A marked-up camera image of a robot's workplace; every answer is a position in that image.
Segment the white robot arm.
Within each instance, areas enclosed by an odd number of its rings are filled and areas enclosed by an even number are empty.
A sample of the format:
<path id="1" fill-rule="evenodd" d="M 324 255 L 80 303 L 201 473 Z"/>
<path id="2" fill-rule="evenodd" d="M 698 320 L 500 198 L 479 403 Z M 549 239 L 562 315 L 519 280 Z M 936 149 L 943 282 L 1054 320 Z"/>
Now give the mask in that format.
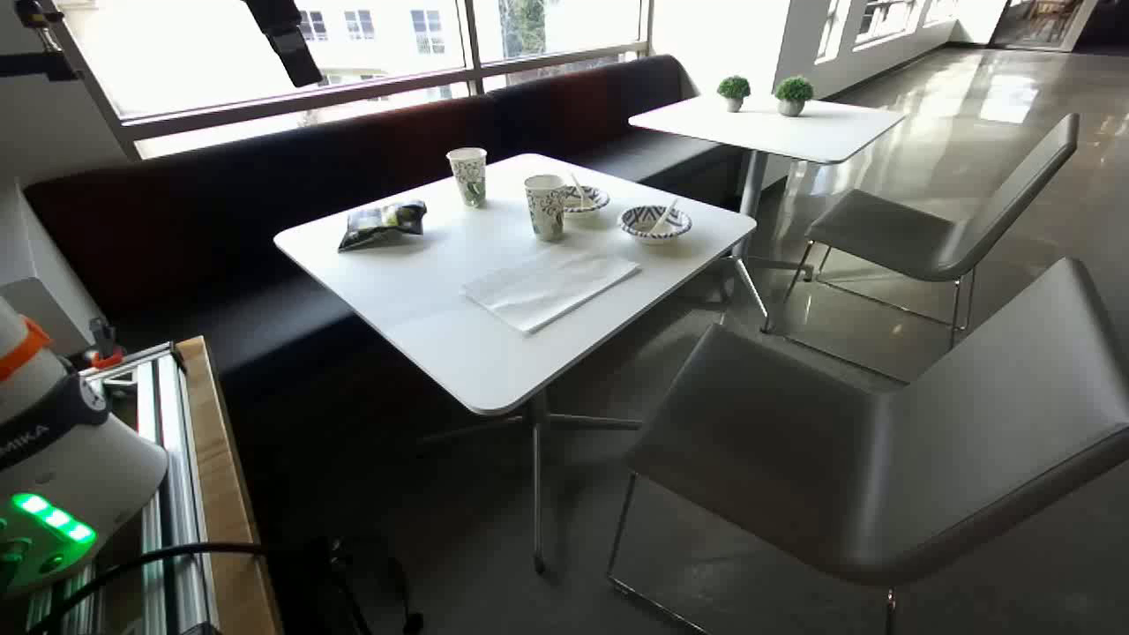
<path id="1" fill-rule="evenodd" d="M 91 303 L 17 186 L 0 194 L 0 596 L 87 566 L 167 479 L 74 368 Z"/>

